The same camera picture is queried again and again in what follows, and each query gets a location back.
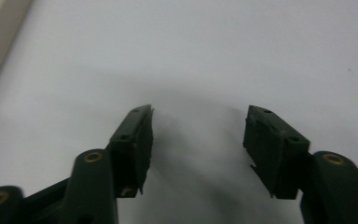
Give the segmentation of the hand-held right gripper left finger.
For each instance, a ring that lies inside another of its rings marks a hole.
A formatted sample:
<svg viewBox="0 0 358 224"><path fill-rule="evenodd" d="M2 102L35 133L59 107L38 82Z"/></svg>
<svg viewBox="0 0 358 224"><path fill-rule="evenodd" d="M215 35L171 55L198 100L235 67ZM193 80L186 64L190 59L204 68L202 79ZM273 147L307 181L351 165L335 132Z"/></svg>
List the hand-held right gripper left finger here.
<svg viewBox="0 0 358 224"><path fill-rule="evenodd" d="M153 146L152 117L151 105L133 108L109 140L118 198L134 198L143 192Z"/></svg>

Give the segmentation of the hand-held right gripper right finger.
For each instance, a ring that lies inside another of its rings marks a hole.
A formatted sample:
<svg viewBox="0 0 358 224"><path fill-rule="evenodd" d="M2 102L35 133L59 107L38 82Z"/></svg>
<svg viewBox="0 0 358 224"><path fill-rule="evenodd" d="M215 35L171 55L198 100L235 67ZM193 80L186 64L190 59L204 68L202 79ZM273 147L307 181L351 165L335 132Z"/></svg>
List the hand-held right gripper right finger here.
<svg viewBox="0 0 358 224"><path fill-rule="evenodd" d="M250 105L242 145L270 195L295 199L296 172L310 141L271 110Z"/></svg>

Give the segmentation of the white table mat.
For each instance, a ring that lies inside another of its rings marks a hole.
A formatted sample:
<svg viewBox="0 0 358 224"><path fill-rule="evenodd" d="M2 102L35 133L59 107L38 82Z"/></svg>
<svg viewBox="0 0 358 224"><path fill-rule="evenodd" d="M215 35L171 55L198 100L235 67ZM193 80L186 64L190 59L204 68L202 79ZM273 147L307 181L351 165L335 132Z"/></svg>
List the white table mat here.
<svg viewBox="0 0 358 224"><path fill-rule="evenodd" d="M33 194L152 105L120 224L303 224L242 140L250 105L358 166L358 0L36 0L0 71L0 186Z"/></svg>

